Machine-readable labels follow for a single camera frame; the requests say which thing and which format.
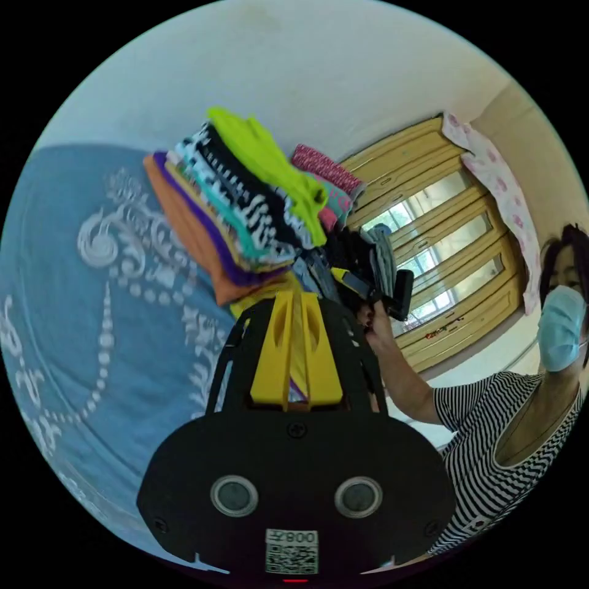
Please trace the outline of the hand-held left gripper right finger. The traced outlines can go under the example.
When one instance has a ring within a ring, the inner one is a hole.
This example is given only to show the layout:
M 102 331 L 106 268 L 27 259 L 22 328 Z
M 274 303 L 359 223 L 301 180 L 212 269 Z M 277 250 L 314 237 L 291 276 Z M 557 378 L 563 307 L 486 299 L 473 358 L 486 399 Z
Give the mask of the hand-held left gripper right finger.
M 343 391 L 317 295 L 301 295 L 301 315 L 307 403 L 336 406 L 342 401 Z

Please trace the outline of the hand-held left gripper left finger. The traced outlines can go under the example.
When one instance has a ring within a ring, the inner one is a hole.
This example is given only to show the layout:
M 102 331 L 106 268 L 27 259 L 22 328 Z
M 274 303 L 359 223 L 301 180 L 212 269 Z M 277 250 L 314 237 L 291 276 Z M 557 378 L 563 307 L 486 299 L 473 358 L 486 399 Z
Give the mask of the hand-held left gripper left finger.
M 262 301 L 268 320 L 250 391 L 253 402 L 288 402 L 293 301 L 291 290 Z

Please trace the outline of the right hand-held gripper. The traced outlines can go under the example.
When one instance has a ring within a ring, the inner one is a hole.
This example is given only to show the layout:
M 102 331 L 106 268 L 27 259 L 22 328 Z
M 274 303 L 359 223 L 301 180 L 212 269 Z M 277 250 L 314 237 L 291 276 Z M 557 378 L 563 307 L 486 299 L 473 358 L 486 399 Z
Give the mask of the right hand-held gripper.
M 305 290 L 342 304 L 354 314 L 370 303 L 371 291 L 381 294 L 385 311 L 392 316 L 392 275 L 381 272 L 374 249 L 350 256 L 323 248 L 305 251 L 294 262 L 294 273 Z

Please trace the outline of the person's right hand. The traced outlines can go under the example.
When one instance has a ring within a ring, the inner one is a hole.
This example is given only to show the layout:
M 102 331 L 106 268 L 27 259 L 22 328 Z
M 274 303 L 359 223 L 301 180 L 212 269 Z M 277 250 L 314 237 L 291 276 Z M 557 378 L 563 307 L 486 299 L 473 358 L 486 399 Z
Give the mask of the person's right hand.
M 377 356 L 387 356 L 396 348 L 391 321 L 382 301 L 364 304 L 357 314 L 366 339 Z

